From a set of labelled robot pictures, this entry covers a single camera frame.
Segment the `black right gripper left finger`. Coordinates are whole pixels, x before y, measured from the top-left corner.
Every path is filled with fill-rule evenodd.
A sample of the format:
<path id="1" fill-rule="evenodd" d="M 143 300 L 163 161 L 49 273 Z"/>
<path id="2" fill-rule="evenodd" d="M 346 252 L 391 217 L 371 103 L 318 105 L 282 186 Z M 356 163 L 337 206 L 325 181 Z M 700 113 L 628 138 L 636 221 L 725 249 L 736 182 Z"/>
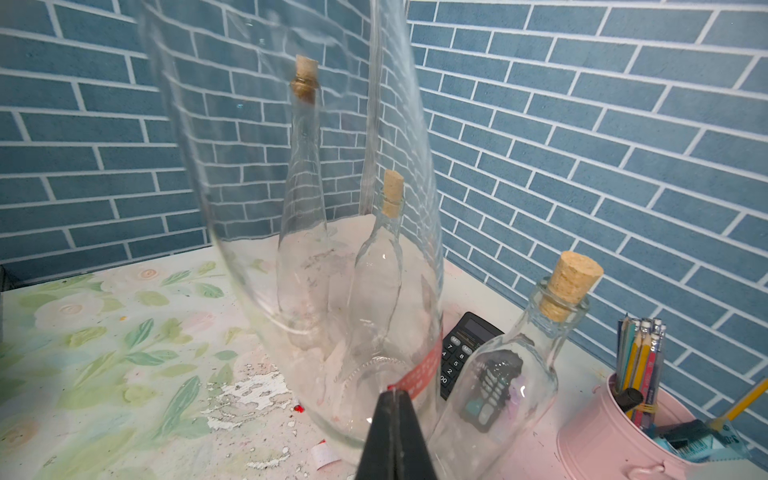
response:
<path id="1" fill-rule="evenodd" d="M 383 392 L 357 468 L 355 480 L 392 480 L 395 478 L 396 391 Z"/>

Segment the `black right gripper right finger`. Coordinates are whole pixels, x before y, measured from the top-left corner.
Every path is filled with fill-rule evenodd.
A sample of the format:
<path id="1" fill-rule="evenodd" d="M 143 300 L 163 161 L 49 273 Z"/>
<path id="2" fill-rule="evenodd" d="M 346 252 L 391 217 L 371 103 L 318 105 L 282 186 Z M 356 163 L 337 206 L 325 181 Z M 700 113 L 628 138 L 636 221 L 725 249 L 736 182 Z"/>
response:
<path id="1" fill-rule="evenodd" d="M 394 478 L 436 480 L 437 475 L 409 394 L 395 390 L 394 407 Z"/>

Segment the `peeled red white label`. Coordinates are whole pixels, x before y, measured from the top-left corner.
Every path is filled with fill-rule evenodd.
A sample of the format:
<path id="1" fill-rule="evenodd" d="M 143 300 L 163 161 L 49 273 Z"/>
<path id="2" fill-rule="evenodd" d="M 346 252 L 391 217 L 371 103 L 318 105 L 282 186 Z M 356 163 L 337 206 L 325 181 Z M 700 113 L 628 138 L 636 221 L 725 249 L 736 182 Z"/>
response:
<path id="1" fill-rule="evenodd" d="M 316 470 L 321 470 L 341 460 L 341 457 L 326 440 L 314 445 L 310 449 L 310 456 Z"/>

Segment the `corked glass bottle red label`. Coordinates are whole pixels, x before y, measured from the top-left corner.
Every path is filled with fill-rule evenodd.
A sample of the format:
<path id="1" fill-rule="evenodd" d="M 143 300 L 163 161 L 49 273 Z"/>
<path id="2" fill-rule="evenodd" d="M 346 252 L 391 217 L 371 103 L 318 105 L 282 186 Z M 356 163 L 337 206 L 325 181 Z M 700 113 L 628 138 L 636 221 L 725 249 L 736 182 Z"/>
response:
<path id="1" fill-rule="evenodd" d="M 495 473 L 548 411 L 558 391 L 555 359 L 603 274 L 595 260 L 563 252 L 552 275 L 532 290 L 515 328 L 468 358 L 427 443 L 438 478 Z"/>

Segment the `short corked glass bottle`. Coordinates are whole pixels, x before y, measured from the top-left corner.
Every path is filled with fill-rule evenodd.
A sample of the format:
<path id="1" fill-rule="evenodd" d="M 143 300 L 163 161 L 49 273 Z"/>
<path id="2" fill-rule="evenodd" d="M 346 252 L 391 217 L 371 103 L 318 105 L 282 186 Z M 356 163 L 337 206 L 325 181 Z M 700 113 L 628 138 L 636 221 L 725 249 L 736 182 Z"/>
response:
<path id="1" fill-rule="evenodd" d="M 403 176 L 387 170 L 373 230 L 355 259 L 347 309 L 350 334 L 347 352 L 336 376 L 338 381 L 351 377 L 363 363 L 377 355 L 389 333 L 402 287 L 399 236 L 403 195 Z"/>

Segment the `clear glass bottle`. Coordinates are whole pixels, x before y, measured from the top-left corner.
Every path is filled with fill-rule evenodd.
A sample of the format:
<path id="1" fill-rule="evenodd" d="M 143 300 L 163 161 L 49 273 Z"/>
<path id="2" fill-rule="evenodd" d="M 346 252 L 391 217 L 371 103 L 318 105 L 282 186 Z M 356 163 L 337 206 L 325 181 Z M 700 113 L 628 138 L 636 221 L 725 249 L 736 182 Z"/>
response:
<path id="1" fill-rule="evenodd" d="M 278 242 L 277 294 L 288 340 L 309 350 L 325 342 L 322 327 L 329 300 L 323 272 L 329 243 L 319 158 L 318 62 L 298 55 L 290 87 L 291 155 Z"/>

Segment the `tall gold-capped glass bottle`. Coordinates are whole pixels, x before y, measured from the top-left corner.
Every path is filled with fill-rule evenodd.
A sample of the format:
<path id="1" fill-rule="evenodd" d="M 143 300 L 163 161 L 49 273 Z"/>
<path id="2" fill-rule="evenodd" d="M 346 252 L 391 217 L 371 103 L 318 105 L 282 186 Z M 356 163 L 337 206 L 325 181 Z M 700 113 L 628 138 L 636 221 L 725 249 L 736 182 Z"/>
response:
<path id="1" fill-rule="evenodd" d="M 312 421 L 357 463 L 381 393 L 441 340 L 443 247 L 435 168 L 407 20 L 381 1 L 382 70 L 373 212 L 359 214 L 366 152 L 370 1 L 141 1 L 138 29 L 183 164 L 243 311 Z M 277 257 L 291 155 L 296 57 L 318 62 L 320 164 L 329 251 L 325 342 L 287 338 Z M 356 256 L 380 209 L 384 174 L 404 178 L 402 287 L 381 351 L 338 381 L 350 334 Z M 424 437 L 437 424 L 439 367 L 411 399 Z"/>

